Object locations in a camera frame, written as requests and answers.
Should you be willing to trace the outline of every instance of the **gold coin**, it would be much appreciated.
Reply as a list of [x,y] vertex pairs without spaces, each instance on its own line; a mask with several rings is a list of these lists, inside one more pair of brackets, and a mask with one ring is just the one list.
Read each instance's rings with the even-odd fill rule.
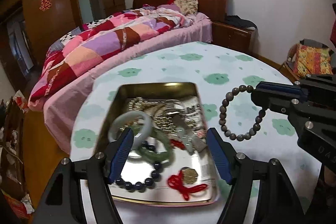
[[186,168],[182,169],[183,182],[187,184],[193,184],[197,181],[198,174],[195,169]]

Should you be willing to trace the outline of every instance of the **blue bead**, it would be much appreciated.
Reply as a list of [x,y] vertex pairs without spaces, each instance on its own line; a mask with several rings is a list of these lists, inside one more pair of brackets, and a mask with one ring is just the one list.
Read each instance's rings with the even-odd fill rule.
[[123,186],[125,184],[125,181],[122,178],[118,178],[118,179],[115,180],[115,183],[118,186]]
[[147,146],[147,149],[150,150],[150,151],[156,152],[156,149],[155,149],[155,146],[154,146],[154,145],[149,144],[149,145]]
[[144,188],[144,185],[142,182],[138,181],[135,185],[134,188],[138,191],[141,191]]
[[161,170],[162,164],[158,161],[154,161],[153,167],[155,170]]
[[129,181],[125,182],[125,189],[127,191],[131,191],[131,190],[133,190],[133,188],[134,188],[134,185],[132,183],[130,183]]
[[152,178],[145,179],[145,185],[151,187],[154,184],[154,180]]
[[148,142],[147,141],[143,141],[142,144],[141,144],[141,147],[142,148],[147,148],[148,146]]
[[160,177],[160,173],[156,170],[154,170],[152,173],[151,173],[151,177],[153,179],[158,179]]

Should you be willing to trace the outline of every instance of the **wooden drawer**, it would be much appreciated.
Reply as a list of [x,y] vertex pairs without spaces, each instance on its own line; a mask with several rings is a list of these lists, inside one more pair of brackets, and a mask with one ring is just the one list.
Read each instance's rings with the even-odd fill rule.
[[221,22],[212,23],[213,44],[238,52],[248,53],[252,33]]

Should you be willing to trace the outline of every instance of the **blue gripper pad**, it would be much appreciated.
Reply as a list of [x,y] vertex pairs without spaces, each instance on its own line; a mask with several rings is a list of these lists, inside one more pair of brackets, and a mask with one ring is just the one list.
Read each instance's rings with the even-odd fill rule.
[[257,85],[257,88],[259,88],[259,89],[265,89],[265,90],[274,90],[274,91],[279,91],[279,92],[285,92],[285,93],[290,93],[290,94],[294,94],[294,95],[299,95],[300,96],[300,100],[303,100],[303,101],[307,100],[307,94],[298,85],[287,85],[287,86],[269,85],[269,84],[266,84],[264,82],[260,82]]
[[120,144],[118,151],[116,152],[113,160],[111,161],[111,172],[108,177],[109,184],[114,183],[114,181],[120,177],[121,171],[124,168],[125,162],[127,160],[128,154],[131,151],[133,145],[133,131],[129,130],[122,143]]
[[230,163],[211,130],[207,132],[206,142],[220,177],[225,180],[227,184],[231,184],[232,175],[230,172]]

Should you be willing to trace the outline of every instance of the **tablecloth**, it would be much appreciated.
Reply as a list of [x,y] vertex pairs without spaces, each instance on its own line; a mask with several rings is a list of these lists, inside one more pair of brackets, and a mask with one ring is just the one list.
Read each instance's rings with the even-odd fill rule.
[[[90,158],[100,127],[120,85],[155,82],[193,82],[202,101],[207,127],[215,127],[221,137],[231,142],[237,152],[254,160],[277,158],[285,168],[304,210],[314,193],[321,163],[297,146],[295,129],[287,116],[266,112],[261,130],[250,140],[238,142],[221,132],[219,107],[225,94],[241,84],[256,86],[260,81],[290,84],[274,68],[248,55],[203,42],[191,42],[152,52],[119,65],[95,80],[93,91],[81,107],[71,138],[72,161]],[[236,133],[248,132],[258,114],[248,93],[235,97],[227,108],[227,126]],[[129,223],[216,223],[230,191],[218,181],[221,198],[214,204],[193,208],[156,208],[115,201],[121,219]],[[81,181],[84,209],[88,223],[95,223],[89,193]],[[259,182],[254,181],[244,223],[252,223]]]

